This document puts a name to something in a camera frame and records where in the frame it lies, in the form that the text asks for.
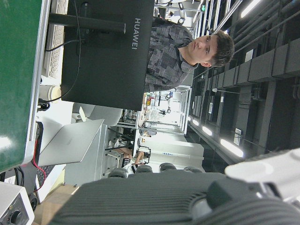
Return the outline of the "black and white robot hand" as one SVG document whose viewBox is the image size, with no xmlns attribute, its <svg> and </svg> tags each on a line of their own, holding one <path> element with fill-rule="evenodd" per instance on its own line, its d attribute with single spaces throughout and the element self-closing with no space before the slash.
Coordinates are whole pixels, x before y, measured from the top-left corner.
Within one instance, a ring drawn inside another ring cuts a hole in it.
<svg viewBox="0 0 300 225">
<path fill-rule="evenodd" d="M 82 185 L 52 225 L 297 225 L 300 150 L 230 165 L 224 173 L 170 163 Z"/>
</svg>

